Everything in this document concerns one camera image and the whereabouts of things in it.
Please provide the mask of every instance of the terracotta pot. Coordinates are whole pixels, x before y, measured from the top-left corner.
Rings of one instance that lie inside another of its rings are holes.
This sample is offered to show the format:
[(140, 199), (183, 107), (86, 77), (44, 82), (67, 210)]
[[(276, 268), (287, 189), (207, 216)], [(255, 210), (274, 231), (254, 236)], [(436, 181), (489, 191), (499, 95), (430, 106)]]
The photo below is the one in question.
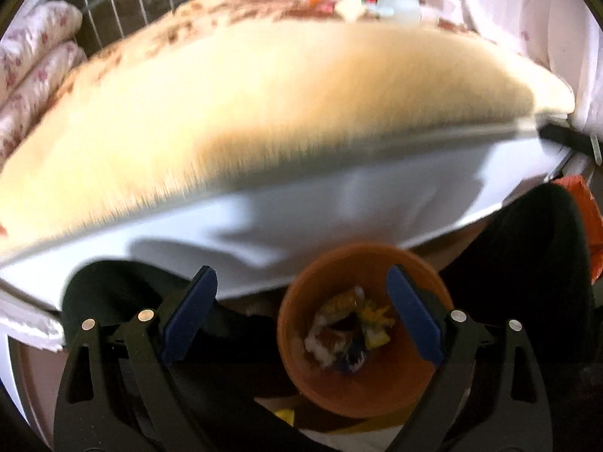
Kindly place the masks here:
[[(423, 360), (404, 325), (397, 320), (391, 342), (369, 353), (360, 371), (345, 376), (321, 369), (307, 353), (307, 336), (318, 308), (335, 294), (356, 285), (379, 306), (391, 305), (385, 276), (402, 264), (417, 285), (453, 308), (435, 270), (417, 255), (381, 244), (354, 244), (324, 254), (291, 284), (279, 311), (277, 339), (285, 369), (299, 391), (327, 411), (350, 418), (373, 418), (411, 406), (421, 396), (435, 368)], [(388, 315), (393, 316), (392, 309)]]

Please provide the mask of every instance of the colorful candy pile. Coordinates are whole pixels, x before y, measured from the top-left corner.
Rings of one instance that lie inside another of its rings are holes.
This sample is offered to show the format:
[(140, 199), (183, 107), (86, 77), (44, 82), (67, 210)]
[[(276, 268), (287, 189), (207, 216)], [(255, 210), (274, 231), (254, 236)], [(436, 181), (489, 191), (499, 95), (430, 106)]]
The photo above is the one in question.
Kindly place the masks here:
[(358, 372), (370, 350), (390, 341), (388, 331), (396, 320), (385, 316), (389, 309), (366, 299), (361, 287), (337, 294), (316, 312), (304, 341), (306, 351), (324, 369)]

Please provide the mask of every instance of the orange bag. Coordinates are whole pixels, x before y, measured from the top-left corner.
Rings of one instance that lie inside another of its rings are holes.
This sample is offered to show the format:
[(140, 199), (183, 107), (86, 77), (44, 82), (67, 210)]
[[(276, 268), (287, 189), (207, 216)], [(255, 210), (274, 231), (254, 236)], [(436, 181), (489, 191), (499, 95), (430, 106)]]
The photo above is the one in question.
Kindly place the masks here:
[(590, 279), (594, 284), (603, 272), (603, 218), (599, 206), (582, 176), (565, 176), (553, 183), (564, 187), (578, 204), (589, 244)]

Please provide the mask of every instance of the blue gripper pad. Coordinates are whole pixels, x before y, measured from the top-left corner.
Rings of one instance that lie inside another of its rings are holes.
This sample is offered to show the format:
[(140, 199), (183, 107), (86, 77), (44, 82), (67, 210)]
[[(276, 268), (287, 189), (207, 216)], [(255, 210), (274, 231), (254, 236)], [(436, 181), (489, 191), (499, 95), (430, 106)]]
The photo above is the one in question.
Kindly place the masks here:
[(182, 302), (172, 313), (164, 328), (159, 359), (165, 364), (185, 358), (193, 338), (201, 328), (216, 298), (218, 291), (216, 271), (208, 266), (201, 267), (187, 290)]
[(441, 366), (445, 359), (442, 330), (406, 274), (397, 266), (388, 270), (386, 288), (421, 357), (436, 367)]

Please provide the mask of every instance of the metal screw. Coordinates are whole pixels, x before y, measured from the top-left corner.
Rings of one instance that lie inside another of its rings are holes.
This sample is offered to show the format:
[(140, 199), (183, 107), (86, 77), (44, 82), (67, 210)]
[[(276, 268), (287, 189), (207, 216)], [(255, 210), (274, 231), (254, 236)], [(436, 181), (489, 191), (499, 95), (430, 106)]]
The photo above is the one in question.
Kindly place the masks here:
[(453, 312), (451, 312), (450, 317), (457, 323), (465, 323), (467, 320), (467, 315), (458, 309), (455, 309)]
[(94, 328), (95, 324), (96, 324), (96, 321), (94, 321), (92, 318), (89, 318), (81, 324), (81, 328), (84, 331), (88, 331), (88, 330), (91, 330), (92, 328)]
[(138, 320), (142, 322), (150, 321), (155, 316), (155, 313), (152, 309), (144, 309), (140, 313), (138, 313)]
[(518, 320), (510, 319), (509, 328), (511, 328), (513, 331), (521, 331), (523, 329), (523, 326)]

